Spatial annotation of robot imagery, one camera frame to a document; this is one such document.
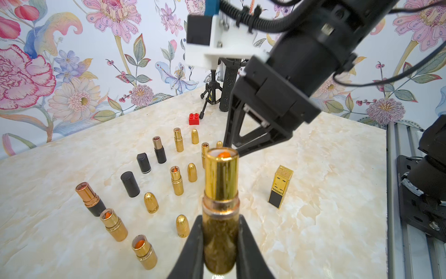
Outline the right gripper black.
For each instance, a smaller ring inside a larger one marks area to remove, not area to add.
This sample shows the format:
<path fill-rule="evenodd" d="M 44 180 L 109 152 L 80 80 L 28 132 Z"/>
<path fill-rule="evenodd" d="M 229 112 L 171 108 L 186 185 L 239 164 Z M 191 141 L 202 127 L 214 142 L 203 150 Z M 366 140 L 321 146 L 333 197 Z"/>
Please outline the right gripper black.
<path fill-rule="evenodd" d="M 241 157 L 289 140 L 301 124 L 321 113 L 308 96 L 255 56 L 237 81 L 230 104 L 224 146 L 235 146 Z M 241 135 L 246 116 L 259 126 Z"/>

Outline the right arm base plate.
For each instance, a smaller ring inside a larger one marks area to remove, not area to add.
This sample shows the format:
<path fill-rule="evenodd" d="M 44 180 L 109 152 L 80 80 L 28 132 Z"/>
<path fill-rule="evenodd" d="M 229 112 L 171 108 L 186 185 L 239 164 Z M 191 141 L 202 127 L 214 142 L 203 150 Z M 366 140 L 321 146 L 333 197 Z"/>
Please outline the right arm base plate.
<path fill-rule="evenodd" d="M 407 224 L 446 240 L 446 171 L 426 159 L 397 157 L 400 216 Z"/>

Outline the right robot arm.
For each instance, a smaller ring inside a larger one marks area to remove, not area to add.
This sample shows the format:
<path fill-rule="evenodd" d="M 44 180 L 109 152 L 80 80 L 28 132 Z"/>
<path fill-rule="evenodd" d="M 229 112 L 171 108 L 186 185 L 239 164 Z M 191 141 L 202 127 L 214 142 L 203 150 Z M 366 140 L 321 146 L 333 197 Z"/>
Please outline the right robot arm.
<path fill-rule="evenodd" d="M 394 1 L 301 1 L 288 16 L 266 20 L 226 1 L 223 13 L 250 30 L 279 33 L 267 59 L 253 56 L 231 93 L 223 145 L 240 156 L 292 138 L 320 109 L 311 95 L 333 74 L 350 71 L 354 50 Z"/>

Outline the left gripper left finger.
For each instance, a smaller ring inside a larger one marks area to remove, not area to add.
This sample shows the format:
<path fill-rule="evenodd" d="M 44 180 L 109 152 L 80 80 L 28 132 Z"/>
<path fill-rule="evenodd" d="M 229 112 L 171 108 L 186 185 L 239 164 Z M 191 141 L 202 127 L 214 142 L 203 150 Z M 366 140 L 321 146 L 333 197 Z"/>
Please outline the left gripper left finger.
<path fill-rule="evenodd" d="M 202 279 L 204 274 L 204 238 L 199 215 L 168 279 Z"/>

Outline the black lipstick cap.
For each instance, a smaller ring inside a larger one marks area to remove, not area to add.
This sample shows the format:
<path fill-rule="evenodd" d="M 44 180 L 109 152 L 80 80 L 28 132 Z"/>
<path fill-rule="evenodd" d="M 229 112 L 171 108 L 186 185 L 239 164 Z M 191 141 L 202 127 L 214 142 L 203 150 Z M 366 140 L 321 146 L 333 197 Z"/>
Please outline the black lipstick cap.
<path fill-rule="evenodd" d="M 138 154 L 137 162 L 143 174 L 149 173 L 151 171 L 152 168 L 146 153 Z"/>

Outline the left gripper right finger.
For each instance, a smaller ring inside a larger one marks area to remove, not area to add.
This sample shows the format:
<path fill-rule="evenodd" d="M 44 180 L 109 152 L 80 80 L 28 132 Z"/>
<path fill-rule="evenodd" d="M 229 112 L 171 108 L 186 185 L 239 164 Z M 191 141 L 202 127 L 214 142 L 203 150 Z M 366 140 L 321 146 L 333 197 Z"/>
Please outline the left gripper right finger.
<path fill-rule="evenodd" d="M 237 279 L 275 278 L 268 268 L 243 215 L 239 216 L 236 277 Z"/>

